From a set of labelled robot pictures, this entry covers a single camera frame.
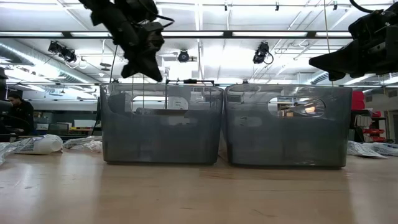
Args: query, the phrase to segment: red object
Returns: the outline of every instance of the red object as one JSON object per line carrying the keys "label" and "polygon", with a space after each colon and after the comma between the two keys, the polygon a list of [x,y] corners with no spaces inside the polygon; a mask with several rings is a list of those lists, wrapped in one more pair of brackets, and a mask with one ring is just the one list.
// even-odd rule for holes
{"label": "red object", "polygon": [[378,136],[371,136],[371,138],[373,139],[373,141],[375,142],[383,142],[386,140],[385,137],[378,137]]}
{"label": "red object", "polygon": [[383,129],[364,129],[364,134],[384,134]]}
{"label": "red object", "polygon": [[362,91],[353,91],[353,101],[351,104],[352,110],[365,109],[365,94]]}
{"label": "red object", "polygon": [[380,118],[381,117],[381,112],[380,111],[375,111],[372,113],[373,118]]}

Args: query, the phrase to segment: workbench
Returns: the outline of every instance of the workbench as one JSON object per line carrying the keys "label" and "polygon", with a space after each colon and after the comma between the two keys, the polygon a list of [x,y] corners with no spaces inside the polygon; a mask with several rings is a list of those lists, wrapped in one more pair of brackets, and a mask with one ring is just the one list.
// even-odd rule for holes
{"label": "workbench", "polygon": [[347,164],[117,166],[90,152],[14,154],[0,166],[0,223],[397,223],[398,158]]}

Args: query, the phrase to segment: person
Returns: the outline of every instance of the person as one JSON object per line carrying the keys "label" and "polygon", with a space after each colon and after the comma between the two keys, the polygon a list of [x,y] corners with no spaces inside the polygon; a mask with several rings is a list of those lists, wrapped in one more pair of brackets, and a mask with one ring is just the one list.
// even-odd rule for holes
{"label": "person", "polygon": [[33,106],[16,93],[10,93],[8,100],[12,103],[12,108],[8,111],[8,115],[18,119],[9,118],[7,119],[7,124],[13,128],[23,129],[24,134],[33,133]]}

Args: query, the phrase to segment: translucent storage bin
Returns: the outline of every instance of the translucent storage bin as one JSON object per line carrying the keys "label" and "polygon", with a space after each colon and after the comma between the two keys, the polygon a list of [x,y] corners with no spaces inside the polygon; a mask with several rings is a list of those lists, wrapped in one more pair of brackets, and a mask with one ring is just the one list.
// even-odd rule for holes
{"label": "translucent storage bin", "polygon": [[223,90],[212,86],[101,86],[104,160],[213,164]]}
{"label": "translucent storage bin", "polygon": [[346,164],[352,89],[233,85],[225,89],[223,134],[232,164]]}

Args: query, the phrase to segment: ceiling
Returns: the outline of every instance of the ceiling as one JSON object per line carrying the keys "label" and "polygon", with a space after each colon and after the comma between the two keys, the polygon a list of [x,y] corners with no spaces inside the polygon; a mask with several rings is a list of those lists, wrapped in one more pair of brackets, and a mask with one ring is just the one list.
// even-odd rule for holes
{"label": "ceiling", "polygon": [[[326,18],[330,30],[347,31],[348,26],[364,15],[351,7],[349,0],[338,0],[337,10],[333,10],[333,1],[326,0]],[[386,9],[393,1],[362,0],[357,2],[370,9]],[[275,11],[275,0],[228,0],[225,11],[225,0],[157,0],[159,13],[175,19],[167,30],[325,30],[323,0],[279,0],[280,9]],[[94,27],[90,20],[90,11],[77,0],[0,0],[0,30],[10,31],[106,31],[104,26]],[[0,43],[7,45],[5,39]],[[23,53],[40,61],[48,60],[50,39],[14,39],[13,43],[24,49]],[[84,66],[72,65],[76,82],[109,82],[111,72],[101,71],[101,62],[113,64],[116,46],[112,40],[99,39],[62,39],[58,40],[88,62]],[[294,83],[305,84],[320,74],[319,70],[308,64],[311,57],[328,53],[345,46],[350,40],[266,40],[274,49],[274,63],[254,65],[252,58],[257,46],[264,39],[201,39],[203,46],[199,54],[196,39],[166,39],[158,53],[158,66],[167,73],[170,79],[201,78],[218,83],[241,83],[248,79],[254,83]],[[202,70],[198,62],[179,63],[176,55],[181,50],[188,50],[192,57],[200,57]],[[63,59],[54,56],[55,67],[66,70]],[[123,51],[118,49],[113,65],[113,78],[121,78],[120,73],[126,64]],[[141,77],[138,79],[151,82]],[[337,84],[352,82],[347,77]],[[378,84],[379,78],[369,76],[364,80],[350,84]],[[328,80],[320,82],[329,84]]]}

